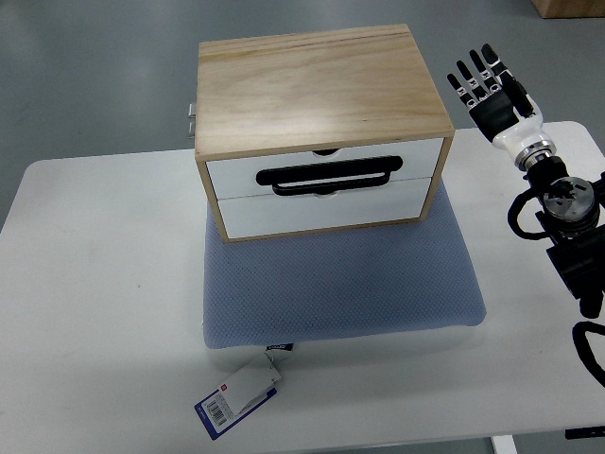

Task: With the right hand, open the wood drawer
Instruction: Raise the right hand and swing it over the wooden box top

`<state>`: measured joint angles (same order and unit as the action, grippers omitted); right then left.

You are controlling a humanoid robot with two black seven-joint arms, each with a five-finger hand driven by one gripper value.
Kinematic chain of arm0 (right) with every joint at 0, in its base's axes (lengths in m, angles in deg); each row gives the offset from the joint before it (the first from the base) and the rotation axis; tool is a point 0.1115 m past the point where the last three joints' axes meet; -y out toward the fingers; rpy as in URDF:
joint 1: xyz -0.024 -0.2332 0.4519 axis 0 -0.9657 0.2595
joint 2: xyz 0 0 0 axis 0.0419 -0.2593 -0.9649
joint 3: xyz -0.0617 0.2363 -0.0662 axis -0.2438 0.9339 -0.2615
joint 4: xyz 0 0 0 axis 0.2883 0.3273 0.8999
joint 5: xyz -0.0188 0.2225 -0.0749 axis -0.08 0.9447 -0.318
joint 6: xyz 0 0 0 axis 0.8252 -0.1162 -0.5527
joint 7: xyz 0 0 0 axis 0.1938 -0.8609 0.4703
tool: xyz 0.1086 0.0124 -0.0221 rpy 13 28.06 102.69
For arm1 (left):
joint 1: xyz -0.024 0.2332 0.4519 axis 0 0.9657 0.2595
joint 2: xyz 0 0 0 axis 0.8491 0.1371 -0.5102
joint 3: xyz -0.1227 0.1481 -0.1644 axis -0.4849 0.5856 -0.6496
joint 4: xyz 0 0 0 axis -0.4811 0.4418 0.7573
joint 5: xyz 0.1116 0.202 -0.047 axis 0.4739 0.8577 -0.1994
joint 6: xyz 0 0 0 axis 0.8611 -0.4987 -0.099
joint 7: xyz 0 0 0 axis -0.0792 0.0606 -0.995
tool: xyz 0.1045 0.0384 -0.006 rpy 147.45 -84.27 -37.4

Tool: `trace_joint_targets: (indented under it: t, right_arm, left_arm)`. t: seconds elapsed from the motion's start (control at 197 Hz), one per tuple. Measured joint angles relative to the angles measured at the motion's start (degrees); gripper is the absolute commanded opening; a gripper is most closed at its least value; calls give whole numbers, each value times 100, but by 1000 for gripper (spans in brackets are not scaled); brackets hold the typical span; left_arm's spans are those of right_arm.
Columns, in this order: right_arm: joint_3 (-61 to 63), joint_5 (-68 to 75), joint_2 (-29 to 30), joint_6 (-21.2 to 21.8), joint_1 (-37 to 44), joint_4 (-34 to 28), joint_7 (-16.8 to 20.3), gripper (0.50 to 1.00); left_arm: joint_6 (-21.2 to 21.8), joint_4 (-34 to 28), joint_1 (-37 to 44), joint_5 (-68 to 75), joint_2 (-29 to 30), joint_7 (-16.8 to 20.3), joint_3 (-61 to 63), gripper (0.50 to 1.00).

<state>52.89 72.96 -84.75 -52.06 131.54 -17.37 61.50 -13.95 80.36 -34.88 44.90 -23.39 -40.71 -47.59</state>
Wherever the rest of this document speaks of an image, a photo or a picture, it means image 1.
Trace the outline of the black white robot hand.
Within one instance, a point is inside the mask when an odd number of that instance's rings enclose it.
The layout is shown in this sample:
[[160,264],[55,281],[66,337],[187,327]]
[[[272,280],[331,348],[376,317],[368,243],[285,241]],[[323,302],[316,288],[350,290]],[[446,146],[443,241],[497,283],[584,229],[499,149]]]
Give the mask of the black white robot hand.
[[483,136],[522,171],[554,156],[540,108],[493,48],[483,44],[469,55],[475,71],[458,61],[459,74],[450,73],[447,80]]

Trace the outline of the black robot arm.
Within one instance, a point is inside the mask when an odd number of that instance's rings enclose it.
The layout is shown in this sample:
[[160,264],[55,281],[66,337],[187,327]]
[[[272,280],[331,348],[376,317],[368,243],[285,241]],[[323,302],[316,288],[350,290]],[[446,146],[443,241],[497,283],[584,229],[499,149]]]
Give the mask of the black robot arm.
[[[587,335],[604,334],[604,326],[595,322],[604,303],[604,225],[599,222],[604,179],[588,182],[569,175],[563,160],[547,150],[527,157],[520,168],[526,173],[529,189],[513,200],[508,225],[522,239],[552,241],[546,253],[586,319],[572,328],[572,341],[585,369],[603,384],[604,367]],[[541,232],[527,232],[519,225],[518,217],[532,199],[542,206],[535,214]]]

